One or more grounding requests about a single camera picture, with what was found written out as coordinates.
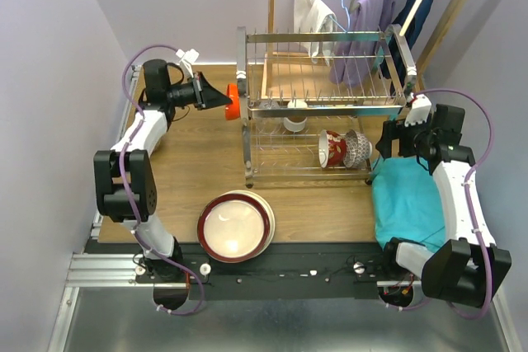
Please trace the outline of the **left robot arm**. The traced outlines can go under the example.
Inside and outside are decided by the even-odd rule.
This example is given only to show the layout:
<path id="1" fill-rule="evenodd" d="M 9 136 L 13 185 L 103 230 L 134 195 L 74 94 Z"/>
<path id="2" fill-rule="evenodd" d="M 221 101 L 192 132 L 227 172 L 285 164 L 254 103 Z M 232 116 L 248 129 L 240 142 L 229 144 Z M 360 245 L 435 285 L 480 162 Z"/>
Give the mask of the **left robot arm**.
<path id="1" fill-rule="evenodd" d="M 142 66 L 145 88 L 133 100 L 135 116 L 123 137 L 93 158 L 98 212 L 122 224 L 144 253 L 147 270 L 166 282 L 192 271 L 182 263 L 177 239 L 156 213 L 158 193 L 151 155 L 175 120 L 177 109 L 208 110 L 231 104 L 188 60 L 151 59 Z"/>

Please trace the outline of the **clear plastic cup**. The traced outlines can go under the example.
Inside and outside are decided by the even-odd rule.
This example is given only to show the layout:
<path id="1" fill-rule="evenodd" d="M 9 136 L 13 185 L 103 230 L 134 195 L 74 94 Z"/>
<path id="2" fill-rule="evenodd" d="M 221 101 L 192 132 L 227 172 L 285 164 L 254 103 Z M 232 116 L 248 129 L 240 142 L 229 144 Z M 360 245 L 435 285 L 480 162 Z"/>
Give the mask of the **clear plastic cup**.
<path id="1" fill-rule="evenodd" d="M 263 110 L 275 110 L 280 109 L 280 105 L 275 100 L 265 99 L 259 103 L 257 108 Z M 256 118 L 256 130 L 259 134 L 263 135 L 276 134 L 280 130 L 281 123 L 281 118 L 277 117 Z"/>

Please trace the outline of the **teal cloth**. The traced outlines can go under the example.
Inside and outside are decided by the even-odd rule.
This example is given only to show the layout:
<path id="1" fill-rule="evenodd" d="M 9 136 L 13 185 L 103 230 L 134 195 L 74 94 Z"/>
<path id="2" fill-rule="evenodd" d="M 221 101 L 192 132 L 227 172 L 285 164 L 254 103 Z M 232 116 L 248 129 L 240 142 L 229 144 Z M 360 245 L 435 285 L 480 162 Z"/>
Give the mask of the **teal cloth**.
<path id="1" fill-rule="evenodd" d="M 396 237 L 438 251 L 446 241 L 445 221 L 427 161 L 416 157 L 382 159 L 372 176 L 375 239 L 379 245 L 384 247 Z"/>

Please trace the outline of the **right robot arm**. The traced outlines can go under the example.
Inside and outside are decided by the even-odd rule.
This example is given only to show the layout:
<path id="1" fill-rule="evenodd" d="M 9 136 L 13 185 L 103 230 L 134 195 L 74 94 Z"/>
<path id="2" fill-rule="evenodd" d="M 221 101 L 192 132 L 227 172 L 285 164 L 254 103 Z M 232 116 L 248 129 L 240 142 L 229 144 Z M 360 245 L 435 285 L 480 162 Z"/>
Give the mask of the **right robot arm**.
<path id="1" fill-rule="evenodd" d="M 419 278 L 423 294 L 487 309 L 511 268 L 483 217 L 473 150 L 461 145 L 465 111 L 412 109 L 383 123 L 371 176 L 381 273 Z"/>

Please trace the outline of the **lavender towel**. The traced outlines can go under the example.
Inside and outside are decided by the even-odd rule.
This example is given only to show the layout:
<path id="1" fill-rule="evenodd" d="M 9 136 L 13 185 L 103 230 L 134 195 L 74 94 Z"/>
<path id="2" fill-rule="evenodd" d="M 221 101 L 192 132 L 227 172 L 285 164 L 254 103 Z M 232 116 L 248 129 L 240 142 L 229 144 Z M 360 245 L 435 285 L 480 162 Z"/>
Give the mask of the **lavender towel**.
<path id="1" fill-rule="evenodd" d="M 351 13 L 351 31 L 385 31 L 392 21 L 396 0 L 358 0 Z M 339 42 L 329 79 L 355 87 L 370 72 L 378 40 Z"/>

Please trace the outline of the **white cloth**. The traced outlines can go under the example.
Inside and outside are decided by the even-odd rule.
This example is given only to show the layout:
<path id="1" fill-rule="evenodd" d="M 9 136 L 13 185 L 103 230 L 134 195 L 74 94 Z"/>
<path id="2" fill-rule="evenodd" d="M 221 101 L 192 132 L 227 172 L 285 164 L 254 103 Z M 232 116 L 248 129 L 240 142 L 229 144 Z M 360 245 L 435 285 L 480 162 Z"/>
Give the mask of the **white cloth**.
<path id="1" fill-rule="evenodd" d="M 335 13 L 322 0 L 294 0 L 294 33 L 333 33 L 337 30 Z M 323 57 L 330 64 L 335 44 L 330 41 L 309 40 L 301 42 L 313 63 Z"/>

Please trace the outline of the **pale green plate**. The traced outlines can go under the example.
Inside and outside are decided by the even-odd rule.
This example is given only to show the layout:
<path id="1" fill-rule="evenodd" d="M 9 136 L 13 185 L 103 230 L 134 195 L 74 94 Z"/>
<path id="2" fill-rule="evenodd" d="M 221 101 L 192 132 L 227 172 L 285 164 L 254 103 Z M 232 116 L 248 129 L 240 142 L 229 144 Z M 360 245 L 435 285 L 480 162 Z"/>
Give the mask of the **pale green plate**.
<path id="1" fill-rule="evenodd" d="M 269 233 L 267 235 L 264 247 L 257 253 L 257 255 L 259 256 L 260 254 L 262 254 L 264 252 L 264 250 L 266 250 L 269 247 L 269 245 L 271 244 L 271 241 L 272 241 L 272 239 L 273 239 L 273 237 L 275 235 L 276 218 L 275 218 L 275 214 L 273 212 L 273 209 L 272 209 L 272 207 L 269 205 L 269 203 L 264 198 L 262 198 L 259 194 L 255 193 L 255 192 L 252 192 L 250 190 L 231 190 L 231 191 L 228 191 L 228 194 L 241 194 L 241 195 L 251 196 L 256 201 L 258 201 L 261 204 L 261 206 L 266 210 L 266 213 L 267 213 L 268 218 L 270 220 L 270 231 L 269 231 Z"/>

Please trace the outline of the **steel cup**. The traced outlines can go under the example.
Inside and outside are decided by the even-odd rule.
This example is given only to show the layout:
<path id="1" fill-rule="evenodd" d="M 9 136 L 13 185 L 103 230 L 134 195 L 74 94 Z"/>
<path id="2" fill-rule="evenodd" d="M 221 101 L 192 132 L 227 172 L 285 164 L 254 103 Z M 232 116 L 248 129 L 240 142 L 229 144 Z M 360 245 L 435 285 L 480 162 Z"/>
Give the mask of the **steel cup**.
<path id="1" fill-rule="evenodd" d="M 290 101 L 287 105 L 288 109 L 306 109 L 307 103 L 300 99 Z M 291 133 L 300 133 L 306 126 L 307 118 L 300 115 L 290 115 L 283 119 L 284 127 Z"/>

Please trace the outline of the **patterned small bowl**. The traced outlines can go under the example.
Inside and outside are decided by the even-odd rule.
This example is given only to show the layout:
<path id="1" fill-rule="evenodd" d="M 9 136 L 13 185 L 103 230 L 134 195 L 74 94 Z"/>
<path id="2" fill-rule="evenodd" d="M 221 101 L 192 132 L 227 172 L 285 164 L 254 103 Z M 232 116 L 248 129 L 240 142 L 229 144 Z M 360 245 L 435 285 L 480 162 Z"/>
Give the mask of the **patterned small bowl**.
<path id="1" fill-rule="evenodd" d="M 346 168 L 355 168 L 366 162 L 372 154 L 372 143 L 362 133 L 349 130 L 345 135 L 346 155 L 343 164 Z"/>

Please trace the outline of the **red rimmed white plate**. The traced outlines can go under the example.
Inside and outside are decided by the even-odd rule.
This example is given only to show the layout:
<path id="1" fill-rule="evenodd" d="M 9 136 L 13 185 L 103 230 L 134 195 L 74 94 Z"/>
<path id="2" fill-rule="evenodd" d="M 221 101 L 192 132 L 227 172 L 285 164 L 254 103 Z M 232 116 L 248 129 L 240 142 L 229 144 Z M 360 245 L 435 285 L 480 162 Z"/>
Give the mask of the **red rimmed white plate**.
<path id="1" fill-rule="evenodd" d="M 257 257 L 269 231 L 270 220 L 258 201 L 228 192 L 211 200 L 197 223 L 198 240 L 205 252 L 229 264 Z"/>

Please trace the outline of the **navy blue garment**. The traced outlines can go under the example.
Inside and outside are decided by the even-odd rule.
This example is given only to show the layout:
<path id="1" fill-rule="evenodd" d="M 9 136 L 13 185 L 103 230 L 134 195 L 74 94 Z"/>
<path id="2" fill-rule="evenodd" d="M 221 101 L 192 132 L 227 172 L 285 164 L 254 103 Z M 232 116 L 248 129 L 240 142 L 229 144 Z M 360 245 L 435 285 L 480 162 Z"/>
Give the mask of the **navy blue garment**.
<path id="1" fill-rule="evenodd" d="M 405 39 L 407 41 L 409 49 L 412 49 L 415 45 L 418 36 L 422 32 L 422 28 L 425 24 L 425 21 L 430 13 L 431 6 L 433 4 L 434 0 L 423 0 L 422 4 L 417 10 L 416 16 L 412 19 L 412 22 L 410 24 L 410 27 L 407 30 L 407 33 L 404 35 Z M 395 17 L 393 20 L 394 25 L 400 25 L 402 26 L 409 10 L 411 9 L 412 5 L 414 4 L 415 0 L 407 0 L 403 9 L 400 11 L 400 13 Z M 394 66 L 396 67 L 399 81 L 401 84 L 404 84 L 405 79 L 405 67 L 403 65 L 403 61 L 401 59 L 401 55 L 398 50 L 397 43 L 395 42 L 395 39 L 392 39 L 389 42 L 389 50 L 392 56 L 392 60 L 394 61 Z"/>

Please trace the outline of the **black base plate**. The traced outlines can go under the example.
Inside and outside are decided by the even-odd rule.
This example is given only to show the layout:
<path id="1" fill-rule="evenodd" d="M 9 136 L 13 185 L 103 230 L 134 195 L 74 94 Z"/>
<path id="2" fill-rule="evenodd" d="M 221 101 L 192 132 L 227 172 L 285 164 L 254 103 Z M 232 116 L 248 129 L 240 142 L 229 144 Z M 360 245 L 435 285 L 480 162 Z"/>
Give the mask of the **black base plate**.
<path id="1" fill-rule="evenodd" d="M 100 245 L 76 255 L 68 281 L 83 287 L 149 289 L 164 307 L 191 309 L 198 302 L 318 298 L 377 299 L 404 293 L 410 280 L 390 272 L 373 242 L 272 243 L 259 256 L 228 264 L 213 259 L 196 243 L 184 243 L 182 264 L 145 259 L 135 244 Z"/>

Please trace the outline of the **metal two-tier dish rack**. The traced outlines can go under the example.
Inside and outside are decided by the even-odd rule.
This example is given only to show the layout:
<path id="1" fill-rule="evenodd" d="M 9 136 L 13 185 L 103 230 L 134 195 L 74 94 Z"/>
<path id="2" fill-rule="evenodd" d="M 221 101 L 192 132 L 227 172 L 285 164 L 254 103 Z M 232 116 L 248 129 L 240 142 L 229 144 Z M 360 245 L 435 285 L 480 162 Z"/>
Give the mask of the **metal two-tier dish rack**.
<path id="1" fill-rule="evenodd" d="M 318 138 L 324 129 L 346 134 L 354 129 L 374 143 L 384 119 L 398 115 L 406 94 L 413 89 L 417 70 L 401 27 L 391 25 L 385 31 L 345 33 L 249 33 L 243 27 L 236 34 L 236 78 L 240 100 L 245 185 L 258 182 L 344 181 L 369 176 L 374 158 L 355 168 L 343 164 L 322 169 L 318 158 Z M 329 79 L 339 42 L 378 40 L 370 72 L 355 87 L 334 84 Z M 399 81 L 389 50 L 395 39 L 405 67 L 404 84 Z M 313 63 L 301 42 L 330 41 L 335 44 L 330 64 L 323 57 Z M 263 110 L 265 99 L 279 103 L 280 109 Z M 288 109 L 295 99 L 307 103 L 306 109 Z M 290 115 L 307 118 L 300 133 L 291 133 L 283 125 Z M 276 134 L 263 135 L 256 130 L 256 118 L 281 118 Z"/>

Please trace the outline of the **orange bowl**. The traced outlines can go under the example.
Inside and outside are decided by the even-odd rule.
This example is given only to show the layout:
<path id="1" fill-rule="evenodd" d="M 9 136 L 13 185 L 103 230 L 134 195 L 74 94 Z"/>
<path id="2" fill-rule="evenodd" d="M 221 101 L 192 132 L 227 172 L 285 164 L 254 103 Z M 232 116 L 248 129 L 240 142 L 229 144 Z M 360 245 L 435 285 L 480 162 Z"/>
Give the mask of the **orange bowl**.
<path id="1" fill-rule="evenodd" d="M 227 86 L 226 96 L 231 100 L 230 104 L 227 104 L 224 108 L 224 117 L 227 121 L 239 119 L 240 113 L 240 100 L 238 94 L 238 85 L 230 83 Z"/>

